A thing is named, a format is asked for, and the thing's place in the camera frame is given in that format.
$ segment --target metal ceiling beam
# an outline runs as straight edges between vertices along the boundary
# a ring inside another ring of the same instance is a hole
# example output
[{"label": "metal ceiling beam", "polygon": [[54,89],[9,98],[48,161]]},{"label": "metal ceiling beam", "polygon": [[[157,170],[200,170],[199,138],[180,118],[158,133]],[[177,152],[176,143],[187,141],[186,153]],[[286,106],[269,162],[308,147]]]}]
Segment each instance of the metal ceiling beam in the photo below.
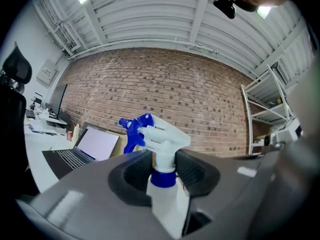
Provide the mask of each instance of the metal ceiling beam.
[{"label": "metal ceiling beam", "polygon": [[192,23],[192,29],[189,37],[190,43],[194,43],[197,39],[197,35],[199,33],[200,25],[207,8],[207,4],[208,4],[208,0],[198,0],[196,10],[195,10],[195,17]]},{"label": "metal ceiling beam", "polygon": [[258,75],[262,74],[267,70],[267,64],[273,65],[283,54],[286,53],[286,50],[295,42],[295,40],[303,33],[306,27],[306,23],[303,19],[300,19],[291,33],[286,37],[286,39],[274,50],[274,52],[262,62],[254,72]]},{"label": "metal ceiling beam", "polygon": [[84,8],[84,15],[89,19],[89,23],[92,26],[93,32],[98,39],[98,42],[100,45],[106,44],[107,38],[106,35],[104,34],[100,22],[98,20],[98,17],[96,15],[96,12],[94,8],[92,7],[91,2],[88,0],[83,4]]}]

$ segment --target computer monitor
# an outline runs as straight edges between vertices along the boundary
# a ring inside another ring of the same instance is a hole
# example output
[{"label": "computer monitor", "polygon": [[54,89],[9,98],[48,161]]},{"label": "computer monitor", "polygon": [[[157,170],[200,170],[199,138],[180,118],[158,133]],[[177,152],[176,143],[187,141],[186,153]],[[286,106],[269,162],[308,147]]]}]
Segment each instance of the computer monitor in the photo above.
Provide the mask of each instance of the computer monitor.
[{"label": "computer monitor", "polygon": [[62,99],[64,97],[65,91],[67,88],[67,84],[59,85],[51,98],[50,105],[51,105],[51,110],[55,113],[55,115],[58,117],[59,115],[59,110],[61,106]]}]

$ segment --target black office chair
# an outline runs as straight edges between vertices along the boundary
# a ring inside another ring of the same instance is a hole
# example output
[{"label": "black office chair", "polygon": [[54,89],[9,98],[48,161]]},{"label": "black office chair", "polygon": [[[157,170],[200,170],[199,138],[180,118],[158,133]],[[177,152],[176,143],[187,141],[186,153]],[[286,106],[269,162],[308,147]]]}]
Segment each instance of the black office chair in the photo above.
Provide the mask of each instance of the black office chair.
[{"label": "black office chair", "polygon": [[26,99],[24,85],[32,76],[30,63],[24,58],[17,44],[4,61],[0,72],[0,120],[3,164],[2,184],[12,197],[26,193],[27,186],[34,186],[30,172],[26,173],[28,158],[25,147],[24,118]]}]

